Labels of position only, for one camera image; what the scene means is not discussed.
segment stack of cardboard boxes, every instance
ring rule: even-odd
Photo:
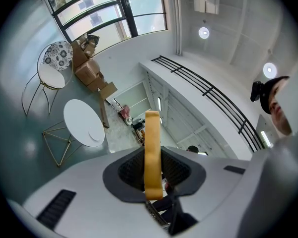
[[[95,53],[97,43],[93,40],[87,40],[87,36],[80,36],[77,40],[72,42],[73,48],[73,65],[75,75],[80,81],[88,87],[92,92],[100,89],[100,111],[101,120],[105,128],[109,128],[104,100],[117,91],[113,82],[107,83],[104,75],[100,72],[98,63],[91,58]]]

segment geometric table base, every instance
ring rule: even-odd
[[[54,159],[54,161],[55,161],[55,163],[56,163],[56,165],[57,165],[58,167],[60,167],[61,164],[64,163],[65,160],[67,160],[70,156],[72,156],[73,153],[76,152],[76,151],[79,149],[79,147],[81,147],[81,146],[83,145],[83,144],[81,144],[81,145],[80,145],[79,147],[77,147],[77,148],[76,148],[70,155],[68,155],[68,156],[66,157],[66,159],[64,159],[64,157],[65,157],[65,155],[66,155],[66,152],[68,151],[68,148],[70,147],[70,145],[71,145],[72,142],[76,141],[76,139],[72,140],[72,134],[70,134],[69,138],[66,139],[66,138],[62,138],[62,137],[59,137],[59,136],[56,136],[56,135],[53,135],[53,134],[50,133],[50,132],[52,132],[52,131],[61,130],[61,129],[66,129],[66,127],[58,128],[58,129],[51,129],[51,130],[48,130],[48,129],[50,129],[50,128],[52,128],[52,127],[54,127],[54,126],[56,126],[56,125],[58,125],[58,124],[60,124],[60,123],[62,123],[62,122],[64,122],[64,120],[61,121],[61,122],[59,122],[59,123],[57,123],[57,124],[55,124],[55,125],[53,125],[53,126],[51,126],[51,127],[49,127],[49,128],[47,128],[46,130],[44,130],[44,131],[42,132],[43,137],[44,137],[44,139],[45,139],[45,143],[46,143],[46,145],[48,146],[49,151],[50,151],[50,153],[51,153],[51,155],[52,155],[52,157],[53,157],[53,159]],[[48,143],[48,141],[47,141],[47,139],[46,139],[46,137],[45,137],[46,134],[49,135],[49,136],[53,136],[53,137],[55,137],[55,138],[58,138],[58,139],[60,139],[60,140],[65,140],[65,141],[67,142],[67,143],[66,143],[66,149],[65,149],[65,152],[64,152],[64,154],[63,154],[63,156],[62,156],[62,159],[61,159],[61,161],[60,161],[59,163],[58,163],[57,160],[55,159],[55,157],[54,157],[54,155],[53,155],[53,153],[52,153],[52,151],[51,151],[51,149],[50,149],[49,143]]]

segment round ceiling light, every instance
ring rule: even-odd
[[[273,63],[268,62],[264,65],[263,72],[267,78],[274,78],[277,75],[277,68]]]
[[[202,39],[206,39],[209,37],[210,32],[206,27],[201,27],[199,30],[199,35]]]

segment person in background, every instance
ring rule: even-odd
[[[188,147],[187,151],[189,152],[194,152],[194,153],[199,153],[199,149],[191,145]],[[162,200],[158,200],[154,202],[152,205],[153,207],[158,211],[165,211],[164,213],[161,214],[161,217],[168,223],[171,223],[172,221],[172,193],[173,193],[173,188],[168,184],[168,182],[164,185],[165,192],[167,192],[167,196],[165,196]]]
[[[275,96],[288,83],[288,76],[273,78],[263,84],[260,81],[253,83],[251,101],[260,98],[262,109],[272,116],[273,124],[283,135],[290,135],[292,129],[289,122],[279,106]]]

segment floral patterned cushion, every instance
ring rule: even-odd
[[[68,68],[72,62],[73,49],[66,41],[53,43],[45,52],[43,63],[48,64],[57,71]]]

